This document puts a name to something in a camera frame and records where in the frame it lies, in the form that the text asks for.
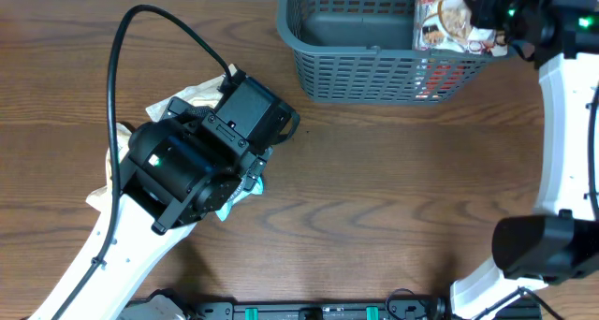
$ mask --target wooden table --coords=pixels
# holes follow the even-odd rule
[[[520,59],[488,67],[434,108],[315,104],[277,34],[275,0],[0,0],[0,318],[33,312],[95,223],[84,199],[105,181],[109,49],[138,3],[180,16],[302,116],[275,149],[264,196],[225,223],[200,223],[138,296],[443,291],[489,257],[497,221],[530,213],[543,109],[537,74]],[[146,106],[220,73],[174,25],[140,15],[119,65],[118,119],[146,122]],[[597,275],[540,294],[569,319],[599,316]]]

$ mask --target black cable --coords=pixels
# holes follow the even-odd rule
[[[597,121],[597,106],[599,105],[599,85],[592,97],[589,116],[589,135],[587,140],[587,157],[589,164],[589,199],[595,220],[599,219],[599,204],[597,203],[597,187],[595,183],[595,123]]]
[[[231,81],[231,72],[228,69],[225,61],[202,39],[200,38],[194,30],[192,30],[187,24],[183,21],[179,20],[175,16],[171,15],[167,11],[163,10],[160,7],[149,6],[149,5],[138,5],[132,7],[127,11],[123,19],[121,20],[121,24],[119,25],[119,29],[116,32],[116,36],[112,41],[112,49],[110,50],[110,60],[109,60],[109,70],[107,77],[107,121],[108,121],[108,129],[109,129],[109,148],[110,148],[110,168],[112,171],[112,208],[110,210],[110,222],[109,229],[106,233],[106,238],[104,239],[104,243],[102,243],[102,247],[100,248],[99,253],[96,257],[92,258],[92,265],[85,272],[77,286],[73,289],[70,295],[66,298],[65,302],[61,305],[61,307],[56,311],[52,320],[58,320],[66,311],[71,302],[75,299],[81,289],[87,284],[90,280],[94,272],[101,265],[105,265],[104,257],[106,256],[106,252],[109,250],[109,247],[112,243],[112,238],[114,236],[114,229],[116,228],[116,221],[118,217],[119,211],[119,199],[121,198],[121,173],[119,170],[119,145],[116,138],[116,108],[115,108],[115,89],[116,89],[116,71],[117,65],[119,64],[119,54],[121,53],[121,47],[123,46],[124,34],[133,20],[133,17],[140,13],[141,11],[149,11],[155,14],[158,14],[167,20],[177,24],[180,28],[184,30],[184,32],[193,38],[197,44],[199,44],[220,66],[225,70],[226,79]]]
[[[480,320],[482,319],[484,316],[486,316],[487,314],[497,310],[498,308],[503,307],[507,302],[509,302],[513,297],[516,297],[520,295],[520,289],[516,289],[516,291],[510,293],[509,295],[507,295],[507,297],[497,301],[495,304],[493,304],[491,307],[485,309],[485,311],[481,312],[479,315],[475,316],[474,318],[472,318],[472,320]]]
[[[484,316],[486,316],[487,314],[497,310],[498,308],[502,308],[507,302],[509,302],[513,297],[520,295],[520,297],[524,297],[525,295],[528,295],[531,297],[531,299],[538,305],[540,305],[541,307],[543,307],[545,309],[545,311],[547,311],[549,314],[551,314],[551,316],[553,316],[554,318],[556,318],[557,320],[563,320],[563,317],[561,315],[559,315],[557,312],[553,311],[553,309],[551,307],[549,307],[549,305],[541,299],[541,297],[537,296],[533,291],[531,291],[530,289],[526,288],[526,287],[518,287],[516,289],[516,291],[510,293],[507,297],[497,301],[493,306],[485,309],[485,311],[481,312],[479,315],[475,316],[474,318],[472,318],[473,320],[480,320],[482,319]]]
[[[529,295],[534,300],[534,302],[541,305],[541,307],[543,307],[545,309],[545,311],[547,311],[549,314],[551,314],[551,316],[553,316],[554,318],[556,318],[558,320],[563,320],[563,317],[561,315],[559,315],[557,312],[553,311],[553,309],[551,307],[549,307],[549,305],[547,305],[547,303],[544,300],[542,300],[541,297],[537,296],[533,291],[531,291],[530,289],[528,289],[526,287],[521,287],[520,290],[522,290],[527,295]]]
[[[391,300],[390,300],[390,299],[391,299],[391,297],[395,296],[395,295],[396,295],[396,294],[398,294],[399,292],[406,292],[406,293],[409,293],[409,294],[411,294],[412,296],[415,296],[415,295],[416,295],[416,293],[412,292],[411,290],[409,290],[409,289],[407,289],[407,288],[398,288],[398,289],[396,289],[395,291],[391,292],[391,294],[390,294],[390,295],[387,297],[387,299],[385,300],[385,311],[387,311],[387,313],[389,313],[389,316],[391,316],[391,317],[393,317],[393,318],[395,318],[395,319],[397,319],[397,320],[405,320],[404,318],[400,318],[399,316],[395,315],[395,313],[393,313],[393,312],[392,312],[392,311],[389,309],[389,302],[391,301]],[[418,303],[420,303],[420,305],[422,305],[422,307],[424,307],[424,308],[425,308],[425,312],[424,312],[424,314],[422,314],[422,315],[420,315],[420,316],[417,316],[417,317],[415,317],[415,319],[416,319],[416,320],[418,320],[418,319],[423,319],[423,318],[425,318],[425,317],[427,316],[427,313],[426,313],[426,308],[427,308],[427,306],[426,306],[424,303],[422,303],[422,301],[421,301],[421,300],[418,300]]]

